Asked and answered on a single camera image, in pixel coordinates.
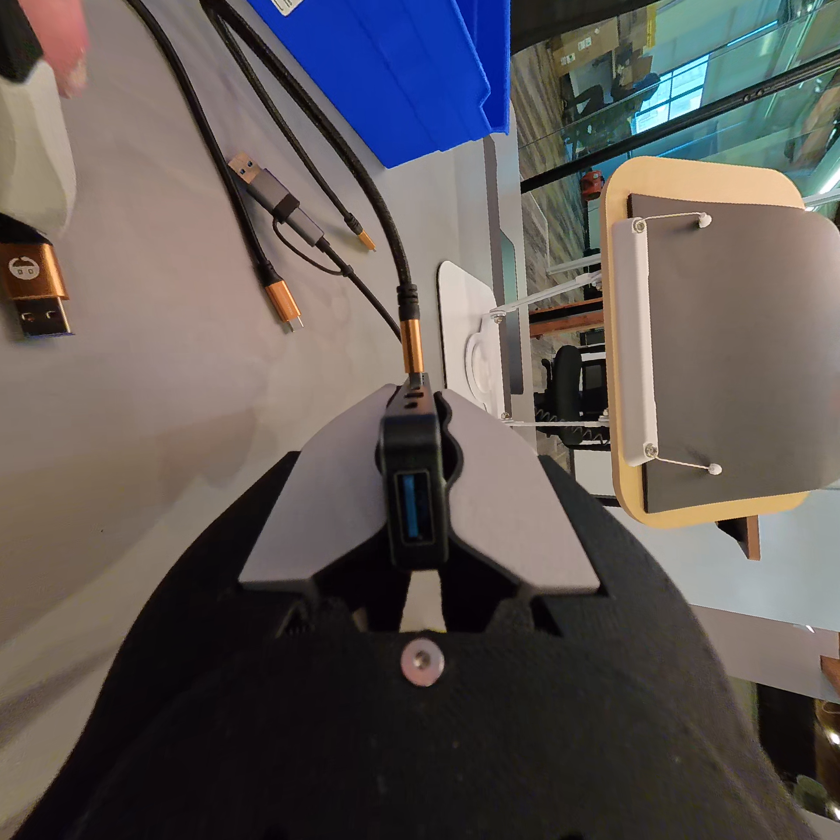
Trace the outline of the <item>dark grey panel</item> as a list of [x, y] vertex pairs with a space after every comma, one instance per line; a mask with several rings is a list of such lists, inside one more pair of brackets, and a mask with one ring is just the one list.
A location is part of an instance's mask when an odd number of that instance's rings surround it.
[[839, 477], [839, 236], [799, 207], [634, 193], [648, 234], [661, 454], [646, 511], [798, 494]]

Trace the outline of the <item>black office chair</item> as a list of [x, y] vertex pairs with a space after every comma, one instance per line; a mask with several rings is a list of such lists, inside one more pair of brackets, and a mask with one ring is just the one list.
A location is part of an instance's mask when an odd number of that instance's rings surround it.
[[606, 362], [564, 345], [553, 360], [542, 360], [546, 374], [543, 391], [533, 395], [537, 429], [556, 437], [567, 449], [608, 451]]

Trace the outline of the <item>white round object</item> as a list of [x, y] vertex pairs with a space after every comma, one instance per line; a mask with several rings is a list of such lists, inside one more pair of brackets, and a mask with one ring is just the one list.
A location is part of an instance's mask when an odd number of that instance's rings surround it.
[[496, 419], [506, 414], [499, 324], [490, 320], [468, 336], [465, 377], [471, 401]]

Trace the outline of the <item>white pad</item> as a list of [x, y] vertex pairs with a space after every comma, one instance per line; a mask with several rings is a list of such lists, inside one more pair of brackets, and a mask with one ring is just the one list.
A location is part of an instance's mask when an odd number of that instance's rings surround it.
[[437, 299], [443, 345], [446, 387], [468, 401], [465, 347], [468, 336], [494, 318], [494, 291], [454, 262], [446, 260], [437, 270]]

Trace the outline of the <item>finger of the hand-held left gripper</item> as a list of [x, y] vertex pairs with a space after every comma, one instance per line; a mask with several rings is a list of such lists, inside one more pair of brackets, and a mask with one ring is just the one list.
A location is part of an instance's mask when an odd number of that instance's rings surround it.
[[77, 178], [54, 72], [1, 79], [1, 212], [47, 238], [67, 227]]

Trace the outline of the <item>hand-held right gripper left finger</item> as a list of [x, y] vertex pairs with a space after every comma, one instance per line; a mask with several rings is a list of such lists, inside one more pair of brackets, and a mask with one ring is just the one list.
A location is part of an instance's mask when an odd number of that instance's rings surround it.
[[340, 598], [370, 630], [399, 630], [410, 576], [391, 563], [375, 460], [396, 390], [382, 386], [304, 444], [239, 574], [245, 589]]

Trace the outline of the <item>cardboard box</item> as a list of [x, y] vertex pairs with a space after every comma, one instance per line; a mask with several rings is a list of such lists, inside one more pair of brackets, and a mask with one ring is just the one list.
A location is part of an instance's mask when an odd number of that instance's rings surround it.
[[570, 74], [619, 46], [618, 22], [610, 18], [587, 25], [549, 41], [553, 66], [558, 76]]

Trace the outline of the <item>black usb hub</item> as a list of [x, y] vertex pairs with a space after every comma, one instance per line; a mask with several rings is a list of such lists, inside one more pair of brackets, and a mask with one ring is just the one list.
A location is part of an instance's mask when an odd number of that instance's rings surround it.
[[401, 572], [441, 571], [452, 532], [449, 492], [461, 452], [452, 412], [427, 373], [407, 376], [386, 404], [375, 449], [391, 561]]

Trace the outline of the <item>brown wooden block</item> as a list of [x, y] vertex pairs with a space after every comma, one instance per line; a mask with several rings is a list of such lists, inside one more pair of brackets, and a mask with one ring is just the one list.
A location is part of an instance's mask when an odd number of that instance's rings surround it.
[[759, 516], [723, 519], [716, 526], [734, 539], [748, 560], [761, 560]]

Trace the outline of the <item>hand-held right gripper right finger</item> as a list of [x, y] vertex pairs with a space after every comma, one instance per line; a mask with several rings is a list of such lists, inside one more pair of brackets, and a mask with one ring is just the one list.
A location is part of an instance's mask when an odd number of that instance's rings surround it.
[[602, 584], [545, 468], [486, 410], [450, 390], [437, 399], [456, 455], [439, 574], [447, 630], [560, 634], [549, 599], [596, 595]]

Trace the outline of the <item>blue plastic bin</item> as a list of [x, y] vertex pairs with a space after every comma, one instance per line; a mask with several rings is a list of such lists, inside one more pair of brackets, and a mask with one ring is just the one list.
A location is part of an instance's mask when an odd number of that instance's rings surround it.
[[385, 168], [509, 133], [509, 1], [250, 5]]

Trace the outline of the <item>white bracket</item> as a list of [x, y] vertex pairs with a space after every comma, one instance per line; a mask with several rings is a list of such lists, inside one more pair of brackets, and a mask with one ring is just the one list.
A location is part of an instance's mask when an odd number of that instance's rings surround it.
[[658, 456], [647, 219], [615, 223], [611, 242], [621, 446], [640, 467]]

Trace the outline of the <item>light wooden board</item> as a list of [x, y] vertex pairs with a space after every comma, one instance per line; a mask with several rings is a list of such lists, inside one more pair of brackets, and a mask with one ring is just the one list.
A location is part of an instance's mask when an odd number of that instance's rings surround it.
[[622, 441], [623, 387], [629, 383], [617, 346], [616, 249], [612, 228], [628, 217], [627, 199], [645, 194], [671, 200], [708, 200], [714, 203], [762, 204], [804, 209], [795, 184], [777, 171], [761, 167], [682, 161], [639, 156], [621, 164], [607, 180], [601, 197], [602, 297], [605, 329], [606, 378], [610, 409], [612, 481], [616, 498], [637, 522], [655, 529], [677, 529], [735, 518], [771, 515], [793, 510], [809, 492], [718, 502], [659, 513], [644, 504], [644, 471], [629, 465]]

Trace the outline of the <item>pink object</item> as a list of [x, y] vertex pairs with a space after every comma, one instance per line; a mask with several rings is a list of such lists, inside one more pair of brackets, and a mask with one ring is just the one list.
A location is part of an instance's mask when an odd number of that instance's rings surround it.
[[81, 1], [39, 2], [38, 38], [59, 94], [72, 99], [88, 83], [88, 26]]

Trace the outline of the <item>usb-a cable orange plug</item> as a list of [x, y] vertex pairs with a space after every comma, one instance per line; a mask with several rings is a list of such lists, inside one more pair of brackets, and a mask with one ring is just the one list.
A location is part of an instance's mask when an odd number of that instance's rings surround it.
[[17, 326], [27, 339], [72, 334], [69, 295], [51, 241], [36, 228], [1, 215], [1, 281]]

